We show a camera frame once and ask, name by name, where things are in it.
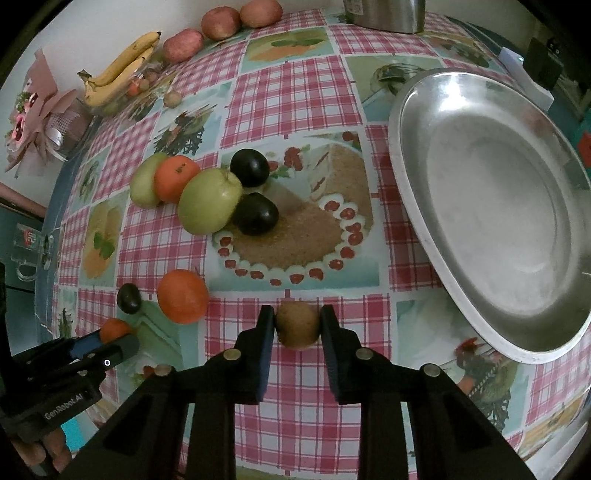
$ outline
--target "banana bunch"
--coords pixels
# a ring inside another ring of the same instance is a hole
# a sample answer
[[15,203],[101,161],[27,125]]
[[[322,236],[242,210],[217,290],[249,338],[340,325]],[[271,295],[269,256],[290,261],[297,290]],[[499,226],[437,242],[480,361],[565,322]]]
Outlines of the banana bunch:
[[81,70],[78,76],[85,86],[84,101],[89,107],[105,105],[129,82],[133,73],[152,55],[161,32],[142,35],[127,47],[103,73],[93,77]]

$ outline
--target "table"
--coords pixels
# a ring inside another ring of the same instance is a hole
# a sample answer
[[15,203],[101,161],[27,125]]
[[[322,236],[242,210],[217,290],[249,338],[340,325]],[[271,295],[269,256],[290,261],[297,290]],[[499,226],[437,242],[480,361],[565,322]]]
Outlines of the table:
[[[524,459],[578,415],[591,380],[591,333],[546,365],[495,352],[441,287],[402,205],[388,157],[392,94],[416,73],[442,66],[515,86],[461,22],[428,13],[424,33],[401,35],[313,9],[208,46],[165,71],[155,95],[103,122],[62,218],[51,325],[55,335],[82,336],[117,316],[136,328],[141,351],[103,382],[104,399],[89,410],[95,424],[141,383],[144,365],[201,365],[254,326],[262,304],[285,299],[333,304],[364,345],[393,362],[441,365]],[[169,87],[184,96],[176,109],[162,104]],[[191,236],[175,206],[144,210],[129,201],[135,169],[155,151],[207,168],[244,147],[269,159],[265,193],[286,219],[280,242],[257,243],[231,227]],[[114,239],[108,258],[93,251],[97,232]],[[158,308],[158,281],[174,268],[207,281],[207,315],[194,325],[173,324]],[[141,290],[142,314],[117,309],[116,291],[126,282]],[[264,402],[236,409],[239,465],[355,478],[360,408],[334,402],[323,364],[319,345],[302,352],[274,346]],[[406,427],[409,433],[408,418]]]

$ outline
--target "kiwi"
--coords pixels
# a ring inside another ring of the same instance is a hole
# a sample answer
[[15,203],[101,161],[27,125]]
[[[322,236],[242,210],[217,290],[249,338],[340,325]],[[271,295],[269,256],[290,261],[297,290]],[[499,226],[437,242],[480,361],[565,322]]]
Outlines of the kiwi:
[[277,309],[275,328],[285,347],[303,350],[320,335],[318,311],[304,301],[285,301]]

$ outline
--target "human hand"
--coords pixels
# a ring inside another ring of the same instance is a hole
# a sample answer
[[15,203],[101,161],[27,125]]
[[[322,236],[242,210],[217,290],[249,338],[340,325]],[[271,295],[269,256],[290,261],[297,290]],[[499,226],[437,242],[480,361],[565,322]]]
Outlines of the human hand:
[[72,453],[66,445],[66,434],[62,429],[54,430],[43,437],[42,443],[45,449],[41,443],[24,443],[20,440],[12,439],[15,450],[27,466],[39,465],[45,460],[47,449],[53,459],[54,468],[58,472],[61,472],[72,460]]

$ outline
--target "stainless steel tray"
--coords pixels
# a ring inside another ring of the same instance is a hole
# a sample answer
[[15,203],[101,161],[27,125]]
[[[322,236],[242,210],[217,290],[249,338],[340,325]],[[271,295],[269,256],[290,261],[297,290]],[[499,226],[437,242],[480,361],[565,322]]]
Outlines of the stainless steel tray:
[[389,122],[413,227],[476,331],[529,364],[568,352],[591,322],[591,190],[533,103],[456,69],[413,77]]

